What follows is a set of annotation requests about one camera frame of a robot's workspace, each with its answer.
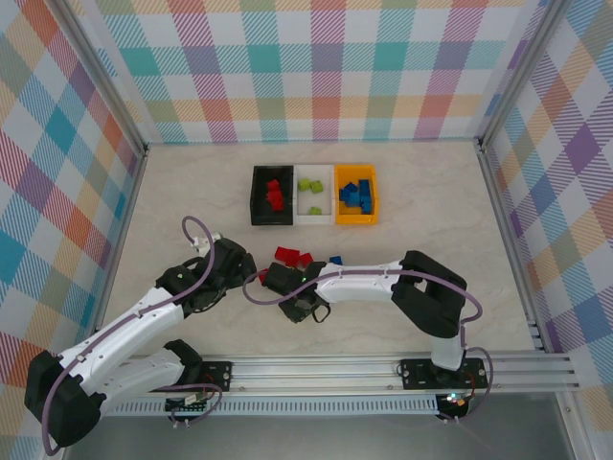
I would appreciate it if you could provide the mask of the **wide aluminium extrusion rail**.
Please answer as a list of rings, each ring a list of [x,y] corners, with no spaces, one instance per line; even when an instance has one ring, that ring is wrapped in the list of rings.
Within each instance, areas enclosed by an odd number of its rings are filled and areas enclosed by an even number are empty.
[[[361,395],[386,392],[480,394],[560,392],[579,389],[569,357],[556,354],[480,352],[488,377],[485,389],[404,390],[397,366],[415,356],[210,357],[233,363],[230,389],[223,394],[254,396]]]

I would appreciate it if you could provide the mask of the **small electronics board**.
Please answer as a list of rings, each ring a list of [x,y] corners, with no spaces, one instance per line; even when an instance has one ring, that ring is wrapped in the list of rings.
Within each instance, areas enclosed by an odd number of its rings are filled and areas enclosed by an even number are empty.
[[[204,392],[197,392],[186,397],[167,398],[164,410],[166,412],[203,412],[213,396]]]
[[[466,394],[446,394],[436,397],[437,407],[439,410],[438,418],[449,421],[456,418],[463,418],[469,410],[470,395]]]

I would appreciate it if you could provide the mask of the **grey metal shelf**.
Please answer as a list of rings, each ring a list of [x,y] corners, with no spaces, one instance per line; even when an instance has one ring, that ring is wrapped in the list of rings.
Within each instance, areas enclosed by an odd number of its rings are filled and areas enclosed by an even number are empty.
[[[575,460],[552,423],[435,425],[419,418],[219,417],[190,429],[109,419],[64,460]]]

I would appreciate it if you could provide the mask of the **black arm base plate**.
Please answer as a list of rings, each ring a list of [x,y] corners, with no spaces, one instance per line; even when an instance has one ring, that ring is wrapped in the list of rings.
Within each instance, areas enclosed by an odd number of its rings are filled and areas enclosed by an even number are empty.
[[[397,366],[404,390],[485,389],[488,377],[484,362],[465,358],[456,371],[435,366],[429,358],[403,359]]]
[[[161,385],[149,389],[149,392],[159,393],[164,391],[165,387],[197,383],[214,384],[220,387],[222,391],[227,391],[230,389],[232,371],[233,363],[231,361],[199,356],[198,359],[193,359],[185,366],[185,369],[179,373],[177,381],[173,383],[163,382]]]

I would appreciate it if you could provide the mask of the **black plastic bin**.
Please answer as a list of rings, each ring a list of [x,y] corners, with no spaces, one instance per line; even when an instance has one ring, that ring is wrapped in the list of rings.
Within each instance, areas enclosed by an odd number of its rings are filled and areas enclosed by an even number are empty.
[[[271,209],[270,202],[267,200],[267,192],[269,191],[267,189],[267,182],[273,179],[277,179],[280,182],[280,191],[283,193],[284,209],[281,212],[274,212]],[[292,185],[293,166],[255,166],[253,168],[250,193],[251,224],[254,226],[292,225]]]

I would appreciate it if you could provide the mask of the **aluminium frame post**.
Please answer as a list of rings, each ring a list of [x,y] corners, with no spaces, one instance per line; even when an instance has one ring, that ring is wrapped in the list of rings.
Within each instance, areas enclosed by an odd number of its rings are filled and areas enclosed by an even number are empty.
[[[476,146],[479,152],[486,152],[491,141],[503,127],[508,118],[512,106],[515,104],[524,85],[534,71],[534,68],[543,56],[546,48],[556,32],[558,24],[564,18],[566,12],[574,0],[551,0],[545,9],[541,21],[538,23],[535,33],[526,46],[526,51],[518,60],[517,69],[512,75],[506,91],[502,94],[500,103],[486,125],[482,135],[476,138]]]
[[[44,3],[54,16],[59,27],[67,35],[69,42],[82,61],[83,67],[96,88],[101,92],[128,142],[136,149],[140,157],[146,157],[148,144],[136,127],[112,79],[106,72],[102,60],[79,23],[69,2],[67,0],[44,0]]]

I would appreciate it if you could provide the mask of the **orange plastic bin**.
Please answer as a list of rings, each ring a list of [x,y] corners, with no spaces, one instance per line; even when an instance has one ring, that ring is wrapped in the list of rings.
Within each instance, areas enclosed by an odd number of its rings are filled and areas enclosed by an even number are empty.
[[[339,199],[339,190],[352,182],[358,186],[359,179],[371,183],[373,212],[362,215],[360,207],[348,207],[346,201]],[[337,164],[334,166],[334,191],[336,198],[335,222],[341,225],[373,225],[378,221],[379,198],[376,184],[375,166],[370,164]]]

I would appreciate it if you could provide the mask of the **aluminium frame leg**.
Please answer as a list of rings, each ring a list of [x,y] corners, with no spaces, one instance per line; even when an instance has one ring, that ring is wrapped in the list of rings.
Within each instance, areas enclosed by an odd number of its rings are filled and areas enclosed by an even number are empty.
[[[564,429],[575,460],[597,460],[573,392],[556,392]]]

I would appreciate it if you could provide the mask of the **white plastic bin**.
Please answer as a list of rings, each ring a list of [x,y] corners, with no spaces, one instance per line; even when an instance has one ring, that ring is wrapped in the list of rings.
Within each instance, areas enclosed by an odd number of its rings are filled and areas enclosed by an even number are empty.
[[[320,194],[314,194],[310,189],[301,192],[298,189],[298,181],[302,178],[308,178],[310,182],[321,181],[324,191]],[[336,198],[333,165],[294,165],[291,191],[294,225],[332,225],[335,223]],[[308,212],[312,206],[319,207],[322,214],[310,215]]]

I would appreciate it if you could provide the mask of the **aluminium table edge rail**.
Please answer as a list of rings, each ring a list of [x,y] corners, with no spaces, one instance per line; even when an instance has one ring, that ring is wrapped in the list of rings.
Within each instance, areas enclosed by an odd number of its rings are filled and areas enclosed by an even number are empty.
[[[487,150],[483,147],[479,139],[474,139],[473,145],[483,178],[485,180],[489,200],[493,208],[507,258],[510,263],[511,273],[517,287],[529,329],[531,331],[534,347],[537,349],[537,351],[550,353],[552,351],[551,341],[549,340],[540,312],[538,311],[538,308],[534,302],[534,293],[530,287],[529,276],[522,265],[520,251],[515,240],[511,219],[506,212],[503,195],[488,159]]]
[[[97,332],[102,326],[106,310],[109,304],[110,295],[115,282],[119,264],[121,261],[122,253],[125,247],[125,241],[129,229],[129,225],[133,216],[134,208],[138,199],[138,194],[142,185],[143,177],[146,171],[148,157],[149,157],[149,145],[145,145],[145,150],[141,154],[134,176],[133,186],[128,195],[128,200],[125,204],[125,210],[121,220],[121,227],[118,233],[118,239],[113,250],[110,253],[108,269],[105,272],[104,284],[99,300],[95,304],[95,308],[92,311],[90,320],[84,332],[84,338],[89,338],[95,332]]]

